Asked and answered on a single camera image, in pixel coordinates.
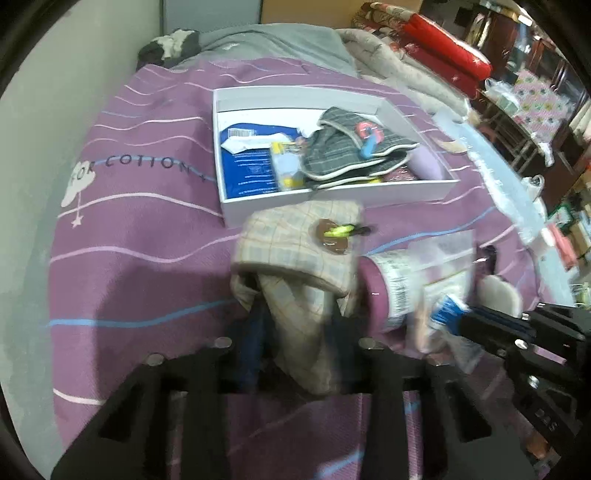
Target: star print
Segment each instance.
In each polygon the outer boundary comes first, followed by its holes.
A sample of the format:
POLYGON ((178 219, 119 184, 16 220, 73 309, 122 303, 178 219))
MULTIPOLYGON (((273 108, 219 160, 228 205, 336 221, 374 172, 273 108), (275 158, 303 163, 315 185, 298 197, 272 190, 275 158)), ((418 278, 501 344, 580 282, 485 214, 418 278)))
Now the star print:
POLYGON ((82 225, 82 219, 84 215, 76 215, 76 218, 72 221, 72 228, 76 228, 78 225, 82 225))

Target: gray panel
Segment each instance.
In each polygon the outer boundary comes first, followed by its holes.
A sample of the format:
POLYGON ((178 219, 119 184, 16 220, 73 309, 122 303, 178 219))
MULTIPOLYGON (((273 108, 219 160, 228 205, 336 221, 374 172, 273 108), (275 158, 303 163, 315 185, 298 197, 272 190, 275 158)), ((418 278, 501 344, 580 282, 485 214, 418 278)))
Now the gray panel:
POLYGON ((209 32, 259 23, 261 0, 164 0, 164 32, 209 32))

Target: plaid fabric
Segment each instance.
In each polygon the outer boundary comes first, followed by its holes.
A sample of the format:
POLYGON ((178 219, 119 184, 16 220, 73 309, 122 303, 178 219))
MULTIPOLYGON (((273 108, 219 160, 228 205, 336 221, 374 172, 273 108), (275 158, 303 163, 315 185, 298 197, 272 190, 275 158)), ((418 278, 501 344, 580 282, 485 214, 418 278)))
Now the plaid fabric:
POLYGON ((355 305, 356 258, 353 248, 344 255, 327 251, 313 232, 321 219, 358 223, 360 216, 354 202, 312 201, 265 210, 246 222, 236 246, 232 268, 237 274, 230 283, 234 296, 249 310, 257 291, 245 279, 256 274, 280 336, 275 361, 314 394, 338 385, 323 325, 335 296, 345 316, 355 305))
POLYGON ((405 151, 395 151, 388 156, 388 159, 377 165, 372 165, 365 168, 356 168, 354 170, 343 173, 332 180, 317 181, 306 178, 306 187, 313 190, 328 189, 338 185, 346 185, 356 181, 374 180, 382 175, 387 175, 390 172, 402 167, 408 163, 410 156, 405 151))
POLYGON ((384 139, 376 145, 372 158, 366 160, 359 155, 364 140, 355 127, 367 119, 337 107, 329 108, 322 114, 318 124, 324 126, 309 139, 302 158, 302 172, 312 180, 331 180, 356 168, 377 165, 386 160, 394 151, 411 150, 418 143, 382 128, 384 139))

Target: beige plaid cloth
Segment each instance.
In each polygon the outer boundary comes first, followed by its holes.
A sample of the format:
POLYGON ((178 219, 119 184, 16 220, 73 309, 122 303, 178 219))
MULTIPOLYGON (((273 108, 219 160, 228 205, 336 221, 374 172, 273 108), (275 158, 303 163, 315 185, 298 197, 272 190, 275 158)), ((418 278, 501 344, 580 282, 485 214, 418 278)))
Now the beige plaid cloth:
POLYGON ((336 255, 314 237, 321 219, 359 223, 354 202, 311 201, 254 213, 246 222, 232 262, 232 291, 250 310, 257 291, 246 277, 255 274, 280 337, 279 367, 314 394, 336 390, 338 378, 324 341, 334 297, 343 315, 355 306, 355 240, 336 255))

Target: brown button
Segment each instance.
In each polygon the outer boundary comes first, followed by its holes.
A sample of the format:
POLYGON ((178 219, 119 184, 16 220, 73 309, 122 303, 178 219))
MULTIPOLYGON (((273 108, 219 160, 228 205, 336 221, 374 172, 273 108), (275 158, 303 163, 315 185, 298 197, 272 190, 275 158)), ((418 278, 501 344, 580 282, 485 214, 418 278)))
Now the brown button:
POLYGON ((314 232, 316 236, 316 240, 320 245, 322 245, 326 250, 330 253, 337 254, 337 255, 344 255, 349 247, 349 240, 347 237, 331 237, 331 236, 324 236, 325 232, 338 227, 338 223, 334 223, 332 220, 328 220, 327 218, 323 218, 322 220, 318 221, 316 225, 316 230, 314 232))

